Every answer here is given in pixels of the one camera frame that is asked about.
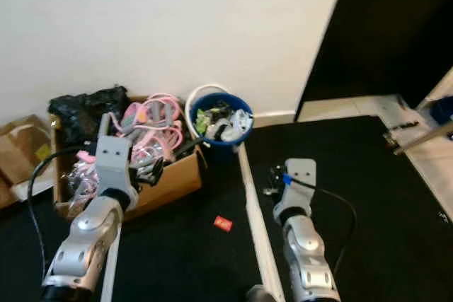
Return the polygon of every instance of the white divider strip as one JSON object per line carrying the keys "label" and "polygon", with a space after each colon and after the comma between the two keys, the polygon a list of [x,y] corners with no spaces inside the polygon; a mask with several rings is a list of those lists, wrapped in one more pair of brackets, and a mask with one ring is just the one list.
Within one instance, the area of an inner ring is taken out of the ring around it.
{"label": "white divider strip", "polygon": [[247,151],[244,143],[238,150],[239,163],[241,164],[241,173],[244,187],[246,188],[246,209],[248,222],[255,245],[256,259],[263,280],[263,286],[277,300],[285,302],[282,284],[278,275],[277,265],[275,264],[274,254],[270,247],[268,232],[264,224],[263,214],[258,203],[258,196],[253,183],[253,177],[248,164]]}
{"label": "white divider strip", "polygon": [[118,257],[118,248],[120,246],[121,224],[118,226],[118,234],[110,245],[105,265],[104,282],[102,285],[101,302],[111,302],[113,296],[113,284],[115,283],[116,259]]}

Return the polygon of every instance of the white baseboard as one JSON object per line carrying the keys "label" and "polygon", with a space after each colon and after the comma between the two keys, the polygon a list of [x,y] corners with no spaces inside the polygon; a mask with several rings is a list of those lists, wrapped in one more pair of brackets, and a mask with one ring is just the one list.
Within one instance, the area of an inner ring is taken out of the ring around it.
{"label": "white baseboard", "polygon": [[293,110],[258,113],[254,115],[255,122],[253,123],[253,128],[292,123],[295,114],[296,112]]}

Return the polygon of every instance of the green item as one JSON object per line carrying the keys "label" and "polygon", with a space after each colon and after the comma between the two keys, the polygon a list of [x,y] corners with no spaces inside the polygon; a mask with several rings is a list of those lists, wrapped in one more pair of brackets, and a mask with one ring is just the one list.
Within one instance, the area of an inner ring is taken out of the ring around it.
{"label": "green item", "polygon": [[211,125],[211,117],[205,114],[205,111],[197,110],[197,121],[195,122],[195,130],[199,134],[205,134],[207,127]]}
{"label": "green item", "polygon": [[134,116],[135,115],[129,115],[126,116],[121,122],[121,127],[130,127],[132,126],[132,123],[134,122]]}

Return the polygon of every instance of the blue clip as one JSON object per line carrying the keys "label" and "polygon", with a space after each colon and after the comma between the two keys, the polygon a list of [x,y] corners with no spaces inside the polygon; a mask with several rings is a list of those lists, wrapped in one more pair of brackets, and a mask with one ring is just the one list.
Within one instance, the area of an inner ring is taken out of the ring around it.
{"label": "blue clip", "polygon": [[292,182],[292,177],[290,175],[288,175],[287,173],[284,173],[283,174],[283,183],[290,185],[291,182]]}

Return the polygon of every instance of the black cable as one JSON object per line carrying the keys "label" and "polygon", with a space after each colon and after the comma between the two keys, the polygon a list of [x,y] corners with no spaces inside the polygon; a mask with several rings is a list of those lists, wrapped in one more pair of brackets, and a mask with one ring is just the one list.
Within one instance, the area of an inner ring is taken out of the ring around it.
{"label": "black cable", "polygon": [[179,156],[181,156],[183,153],[189,151],[191,148],[193,148],[195,145],[201,143],[202,141],[204,141],[205,139],[203,137],[198,137],[198,138],[195,138],[191,141],[189,141],[188,143],[185,143],[184,145],[182,145],[178,150],[175,151],[174,153],[174,156],[175,158],[178,158]]}
{"label": "black cable", "polygon": [[323,194],[327,194],[328,196],[336,198],[340,202],[344,203],[352,213],[352,221],[351,221],[351,226],[349,229],[348,238],[343,243],[343,246],[341,247],[341,250],[340,250],[340,254],[338,255],[337,260],[335,261],[335,265],[333,266],[333,276],[336,276],[337,272],[338,272],[338,268],[340,267],[340,263],[346,253],[346,250],[348,249],[352,236],[354,235],[355,230],[357,229],[357,212],[355,211],[354,206],[346,198],[341,197],[339,194],[334,194],[333,192],[325,190],[325,189],[319,189],[309,183],[305,183],[305,182],[302,182],[301,180],[297,180],[296,178],[291,178],[291,180],[299,185],[303,185],[305,187],[314,189],[315,192],[319,191]]}
{"label": "black cable", "polygon": [[80,150],[84,150],[86,147],[85,146],[70,146],[69,148],[62,149],[60,151],[57,151],[50,156],[48,156],[45,160],[43,160],[41,163],[38,164],[38,166],[35,168],[33,171],[33,174],[30,177],[30,182],[28,183],[28,191],[27,191],[27,203],[28,203],[28,210],[30,212],[30,216],[33,222],[33,225],[35,227],[36,233],[38,235],[38,240],[40,243],[40,251],[41,251],[41,260],[42,260],[42,280],[45,278],[45,274],[47,271],[47,254],[45,250],[45,244],[44,240],[42,239],[42,234],[40,230],[40,226],[38,223],[38,220],[36,219],[35,211],[33,210],[33,205],[31,202],[32,196],[33,196],[33,185],[35,184],[35,179],[41,172],[41,170],[50,163],[52,159],[55,157],[61,156],[61,155],[66,155],[68,153],[76,153]]}

